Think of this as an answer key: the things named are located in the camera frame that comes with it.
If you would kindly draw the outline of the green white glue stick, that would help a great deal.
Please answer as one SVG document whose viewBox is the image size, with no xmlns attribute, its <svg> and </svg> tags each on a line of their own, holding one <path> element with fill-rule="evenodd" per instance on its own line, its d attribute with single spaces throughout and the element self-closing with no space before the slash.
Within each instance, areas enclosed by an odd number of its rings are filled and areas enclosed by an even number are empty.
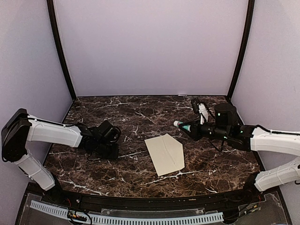
<svg viewBox="0 0 300 225">
<path fill-rule="evenodd" d="M 191 131 L 190 130 L 191 126 L 189 124 L 186 124 L 186 123 L 182 122 L 182 121 L 176 120 L 176 121 L 174 121 L 173 125 L 175 127 L 179 128 L 179 129 L 183 129 L 184 131 L 188 131 L 188 132 Z"/>
</svg>

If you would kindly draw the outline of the cream paper envelope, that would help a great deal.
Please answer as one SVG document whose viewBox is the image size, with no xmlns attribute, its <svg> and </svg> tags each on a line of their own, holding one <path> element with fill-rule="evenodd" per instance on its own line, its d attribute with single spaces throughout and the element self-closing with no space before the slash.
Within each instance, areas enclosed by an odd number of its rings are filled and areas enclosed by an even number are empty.
<svg viewBox="0 0 300 225">
<path fill-rule="evenodd" d="M 144 141 L 159 177 L 185 168 L 183 145 L 169 134 Z"/>
</svg>

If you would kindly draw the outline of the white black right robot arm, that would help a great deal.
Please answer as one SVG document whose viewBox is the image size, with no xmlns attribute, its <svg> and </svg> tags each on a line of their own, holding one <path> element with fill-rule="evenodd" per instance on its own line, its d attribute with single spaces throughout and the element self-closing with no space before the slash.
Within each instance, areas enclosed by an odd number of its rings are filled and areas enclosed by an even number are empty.
<svg viewBox="0 0 300 225">
<path fill-rule="evenodd" d="M 242 151 L 269 151 L 294 155 L 296 158 L 276 168 L 255 172 L 249 176 L 239 199 L 250 203 L 269 188 L 289 182 L 300 183 L 300 134 L 298 132 L 275 131 L 261 125 L 241 125 L 236 107 L 221 103 L 215 105 L 214 122 L 209 122 L 209 110 L 203 102 L 191 101 L 193 111 L 199 117 L 188 122 L 175 121 L 174 126 L 185 132 L 191 139 L 198 141 L 203 137 L 220 140 L 228 146 Z"/>
</svg>

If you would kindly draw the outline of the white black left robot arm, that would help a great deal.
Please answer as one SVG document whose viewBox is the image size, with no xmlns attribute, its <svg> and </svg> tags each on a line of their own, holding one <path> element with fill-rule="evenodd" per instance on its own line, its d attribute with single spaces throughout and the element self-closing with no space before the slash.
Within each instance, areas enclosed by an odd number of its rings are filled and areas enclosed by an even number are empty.
<svg viewBox="0 0 300 225">
<path fill-rule="evenodd" d="M 88 127 L 82 123 L 62 124 L 42 120 L 20 108 L 1 131 L 1 157 L 3 162 L 17 165 L 29 178 L 34 180 L 55 204 L 66 201 L 66 193 L 60 190 L 59 182 L 33 157 L 27 142 L 45 142 L 66 145 L 97 153 L 104 159 L 117 159 L 117 141 L 121 130 L 105 120 L 99 126 Z"/>
</svg>

